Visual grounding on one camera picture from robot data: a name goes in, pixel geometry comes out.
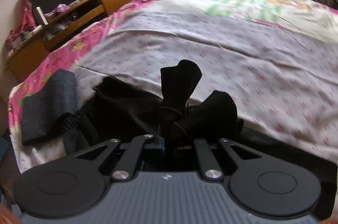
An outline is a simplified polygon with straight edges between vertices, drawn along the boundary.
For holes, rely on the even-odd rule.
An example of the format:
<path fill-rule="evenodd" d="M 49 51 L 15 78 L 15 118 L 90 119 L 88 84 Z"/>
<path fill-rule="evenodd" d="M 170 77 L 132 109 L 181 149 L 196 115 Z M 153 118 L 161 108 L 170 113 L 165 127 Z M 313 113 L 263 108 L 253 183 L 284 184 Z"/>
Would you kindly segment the black pants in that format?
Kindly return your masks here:
<path fill-rule="evenodd" d="M 202 77 L 194 62 L 182 60 L 160 73 L 161 96 L 113 76 L 103 78 L 94 87 L 94 96 L 67 114 L 63 136 L 67 153 L 111 138 L 128 143 L 142 134 L 161 137 L 165 148 L 188 146 L 195 139 L 228 138 L 313 172 L 321 184 L 315 215 L 320 219 L 331 215 L 337 191 L 337 167 L 332 162 L 245 127 L 228 93 L 214 91 L 201 104 L 187 105 Z"/>

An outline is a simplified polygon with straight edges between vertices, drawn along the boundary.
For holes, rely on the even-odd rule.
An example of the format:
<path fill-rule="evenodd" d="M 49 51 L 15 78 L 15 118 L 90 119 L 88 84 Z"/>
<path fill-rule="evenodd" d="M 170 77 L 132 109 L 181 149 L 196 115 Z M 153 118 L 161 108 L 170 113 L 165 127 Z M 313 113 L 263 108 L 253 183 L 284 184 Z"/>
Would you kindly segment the dark grey folded garment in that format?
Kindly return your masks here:
<path fill-rule="evenodd" d="M 77 82 L 71 71 L 58 69 L 22 107 L 22 144 L 37 145 L 62 135 L 62 118 L 77 111 Z"/>

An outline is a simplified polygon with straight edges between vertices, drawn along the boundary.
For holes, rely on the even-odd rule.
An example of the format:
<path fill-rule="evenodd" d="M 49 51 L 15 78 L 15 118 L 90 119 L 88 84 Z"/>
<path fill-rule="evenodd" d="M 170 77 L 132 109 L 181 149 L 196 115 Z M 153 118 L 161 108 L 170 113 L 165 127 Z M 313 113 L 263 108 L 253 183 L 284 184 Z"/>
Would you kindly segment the cherry print bed sheet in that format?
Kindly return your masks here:
<path fill-rule="evenodd" d="M 65 155 L 60 139 L 24 147 L 22 105 L 56 70 L 72 71 L 78 104 L 105 76 L 160 95 L 160 69 L 195 62 L 196 103 L 227 92 L 246 125 L 337 162 L 337 10 L 312 0 L 133 0 L 52 52 L 11 90 L 20 172 Z"/>

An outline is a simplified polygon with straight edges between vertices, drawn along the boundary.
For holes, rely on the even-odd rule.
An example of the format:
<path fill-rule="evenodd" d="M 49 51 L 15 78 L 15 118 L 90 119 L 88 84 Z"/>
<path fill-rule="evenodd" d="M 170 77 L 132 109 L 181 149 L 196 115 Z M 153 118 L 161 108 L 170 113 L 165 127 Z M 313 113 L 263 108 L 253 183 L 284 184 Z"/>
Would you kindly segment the wooden tv cabinet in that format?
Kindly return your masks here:
<path fill-rule="evenodd" d="M 6 66 L 19 82 L 27 78 L 51 52 L 90 24 L 121 8 L 131 0 L 80 0 L 53 18 L 23 42 L 7 58 Z"/>

